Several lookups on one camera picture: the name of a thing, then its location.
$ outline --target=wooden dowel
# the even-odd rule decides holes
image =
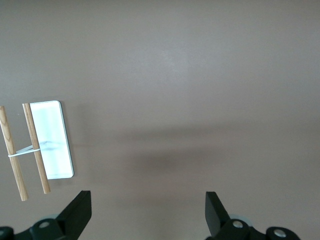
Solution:
[[[4,106],[0,106],[0,124],[1,124],[1,129],[2,129],[2,133],[3,133],[6,149],[8,151],[8,155],[14,155],[14,154],[16,154],[16,147],[15,147],[14,141],[12,139],[12,135],[10,132],[10,127],[9,127],[8,119],[7,119],[7,115],[6,115],[6,109]],[[26,189],[24,178],[22,176],[21,167],[20,167],[18,157],[11,156],[9,158],[10,158],[13,174],[15,177],[15,181],[16,181],[16,184],[19,189],[21,200],[25,201],[29,198],[29,196],[28,196],[28,192]]]
[[[24,110],[26,124],[28,125],[28,130],[29,130],[29,134],[30,134],[30,138],[31,138],[31,142],[32,142],[32,147],[33,147],[33,149],[39,149],[40,145],[39,145],[39,141],[38,141],[34,118],[32,116],[30,103],[24,103],[24,104],[22,104],[22,106],[23,106],[23,110]],[[36,165],[38,167],[43,192],[45,194],[50,193],[51,190],[50,190],[50,186],[49,186],[49,182],[48,182],[48,178],[47,178],[47,173],[46,173],[44,161],[42,159],[41,150],[35,151],[34,156],[35,156]]]

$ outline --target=wooden stick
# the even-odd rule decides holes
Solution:
[[[28,125],[28,130],[29,130],[29,134],[30,134],[30,138],[31,138],[31,142],[32,142],[32,147],[33,147],[33,149],[39,149],[40,145],[39,145],[39,141],[38,141],[34,118],[32,116],[30,103],[24,103],[24,104],[22,104],[22,106],[23,106],[23,110],[24,110],[26,124]],[[45,194],[50,193],[51,190],[50,190],[50,186],[49,186],[49,182],[48,182],[48,178],[47,178],[47,173],[46,173],[44,161],[42,159],[41,150],[35,151],[34,156],[35,156],[36,165],[38,167],[43,192]]]
[[[0,106],[0,124],[1,124],[1,129],[2,129],[2,133],[3,133],[3,137],[4,137],[4,141],[5,141],[5,145],[6,145],[6,149],[8,151],[8,154],[14,155],[17,153],[16,147],[15,147],[14,141],[12,139],[12,135],[10,132],[10,127],[9,127],[8,119],[7,119],[7,115],[6,115],[6,109],[4,106]],[[24,178],[22,176],[21,167],[20,167],[18,157],[11,156],[9,158],[10,158],[13,174],[15,177],[15,181],[16,181],[16,184],[19,189],[21,200],[25,201],[29,198],[29,196],[28,196],[28,192],[26,189]]]

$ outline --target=gray wall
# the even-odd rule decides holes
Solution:
[[[42,194],[0,140],[0,226],[92,191],[80,239],[201,240],[205,191],[261,232],[316,239],[320,1],[0,0],[0,105],[17,148],[24,102],[62,101],[75,168]]]

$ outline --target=black mechanical part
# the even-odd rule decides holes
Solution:
[[[263,234],[239,219],[230,219],[215,192],[205,196],[205,219],[211,236],[206,240],[300,240],[291,230],[272,226]]]
[[[77,240],[91,215],[91,192],[81,191],[55,219],[40,220],[18,234],[0,227],[0,240]]]

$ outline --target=silver bolt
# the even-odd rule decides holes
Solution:
[[[244,227],[244,225],[240,221],[234,221],[233,222],[233,226],[238,228],[238,229],[242,229]]]
[[[40,223],[39,228],[43,229],[45,227],[48,227],[50,225],[50,223],[48,221],[44,221],[42,223]]]
[[[287,236],[286,233],[281,229],[275,229],[273,232],[275,235],[277,235],[280,238],[285,238]]]

